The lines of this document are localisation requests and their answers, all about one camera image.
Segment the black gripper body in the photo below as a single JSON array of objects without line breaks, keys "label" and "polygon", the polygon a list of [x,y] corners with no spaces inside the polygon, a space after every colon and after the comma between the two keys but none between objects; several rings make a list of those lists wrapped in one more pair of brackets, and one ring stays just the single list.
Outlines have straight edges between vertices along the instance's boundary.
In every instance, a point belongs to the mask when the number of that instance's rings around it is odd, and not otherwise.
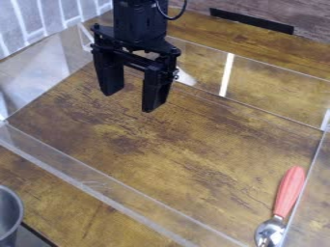
[{"label": "black gripper body", "polygon": [[181,50],[166,41],[166,27],[161,33],[151,27],[130,28],[95,24],[93,26],[93,54],[107,55],[113,61],[146,69],[153,64],[165,72],[177,72]]}]

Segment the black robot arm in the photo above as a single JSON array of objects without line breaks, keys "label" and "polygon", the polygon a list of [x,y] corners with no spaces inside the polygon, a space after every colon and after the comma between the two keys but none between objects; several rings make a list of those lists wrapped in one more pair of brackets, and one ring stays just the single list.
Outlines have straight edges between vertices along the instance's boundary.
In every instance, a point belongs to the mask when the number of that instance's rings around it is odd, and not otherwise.
[{"label": "black robot arm", "polygon": [[181,49],[166,41],[166,27],[178,16],[167,15],[167,0],[114,0],[114,25],[98,23],[93,60],[101,91],[111,96],[125,88],[125,67],[145,72],[142,111],[153,112],[166,103],[178,78]]}]

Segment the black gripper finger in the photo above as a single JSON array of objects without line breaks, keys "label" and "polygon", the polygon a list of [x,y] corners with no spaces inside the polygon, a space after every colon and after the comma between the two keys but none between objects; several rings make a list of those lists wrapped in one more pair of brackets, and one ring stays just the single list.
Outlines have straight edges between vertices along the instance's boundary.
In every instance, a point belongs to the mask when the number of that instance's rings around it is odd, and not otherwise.
[{"label": "black gripper finger", "polygon": [[153,112],[166,103],[174,80],[174,71],[167,70],[161,63],[154,63],[145,70],[142,111]]},{"label": "black gripper finger", "polygon": [[94,67],[101,91],[111,96],[125,88],[125,65],[113,52],[93,51]]}]

